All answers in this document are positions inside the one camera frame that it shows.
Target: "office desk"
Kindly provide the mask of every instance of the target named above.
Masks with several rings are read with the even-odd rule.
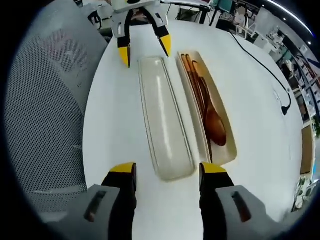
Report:
[[[201,240],[199,171],[163,182],[155,174],[147,139],[139,84],[138,60],[162,56],[185,128],[193,129],[181,77],[178,51],[198,51],[215,80],[229,116],[238,149],[224,165],[236,185],[243,185],[279,221],[293,204],[302,157],[303,128],[294,95],[282,115],[280,101],[288,95],[275,79],[247,55],[229,33],[185,21],[170,21],[171,57],[167,58],[151,25],[132,26],[131,67],[126,68],[113,38],[102,56],[88,97],[83,130],[83,164],[87,186],[101,184],[121,163],[137,163],[137,208],[134,240]],[[240,43],[290,88],[272,58],[255,45]],[[195,136],[188,136],[192,143]],[[201,161],[191,146],[195,161]]]

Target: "beige plastic container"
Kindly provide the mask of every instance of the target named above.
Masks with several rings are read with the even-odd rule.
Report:
[[[199,110],[199,106],[196,101],[196,96],[192,89],[187,71],[181,59],[181,55],[190,55],[193,61],[197,61],[201,66],[205,82],[208,87],[208,91],[210,94],[211,101],[215,107],[215,110],[219,114],[222,119],[223,125],[226,131],[226,144],[225,146],[218,146],[213,141],[210,141],[210,146],[208,146],[205,128],[201,119],[201,114]],[[181,51],[178,52],[178,56],[176,58],[176,64],[179,69],[179,73],[181,75],[182,84],[184,87],[184,91],[186,94],[187,102],[191,111],[192,122],[196,134],[196,140],[199,145],[199,152],[202,158],[205,158],[207,162],[210,161],[209,155],[209,147],[212,150],[212,162],[217,165],[227,164],[237,157],[237,147],[235,143],[234,134],[232,131],[232,127],[230,125],[230,121],[228,118],[228,114],[226,112],[224,103],[220,97],[219,90],[215,84],[213,77],[211,76],[205,62],[201,58],[200,54],[197,51]]]
[[[190,176],[196,166],[163,59],[141,59],[139,73],[144,121],[154,170],[164,181]]]

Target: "gray office chair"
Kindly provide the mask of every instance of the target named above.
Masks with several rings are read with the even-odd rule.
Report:
[[[45,222],[87,190],[82,138],[89,91],[107,47],[73,0],[46,6],[12,63],[5,97],[9,156]]]

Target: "ceiling light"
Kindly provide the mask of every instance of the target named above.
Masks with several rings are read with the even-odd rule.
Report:
[[[305,29],[308,30],[309,33],[311,33],[311,35],[314,37],[315,35],[312,33],[312,31],[307,27],[307,25],[305,25],[296,15],[294,15],[292,12],[290,12],[289,10],[287,10],[286,8],[284,8],[283,6],[281,6],[280,4],[271,1],[271,0],[266,0],[267,2],[275,5],[276,7],[280,8],[281,10],[285,11],[287,14],[289,14],[291,17],[293,17],[295,20],[297,20]]]

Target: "white table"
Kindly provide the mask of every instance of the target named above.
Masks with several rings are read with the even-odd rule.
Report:
[[[243,185],[266,205],[275,220],[292,207],[302,157],[302,119],[295,96],[248,56],[229,33],[185,21],[171,21],[171,57],[162,50],[151,25],[132,26],[131,68],[119,57],[113,38],[102,56],[90,90],[84,118],[83,162],[87,186],[101,184],[121,163],[137,163],[137,208],[134,240],[200,240],[203,222],[199,208],[199,172],[166,183],[153,168],[139,86],[138,59],[162,56],[175,91],[185,128],[193,128],[181,78],[177,51],[199,51],[220,91],[238,150],[226,164],[236,185]],[[237,37],[244,48],[290,88],[272,58]]]

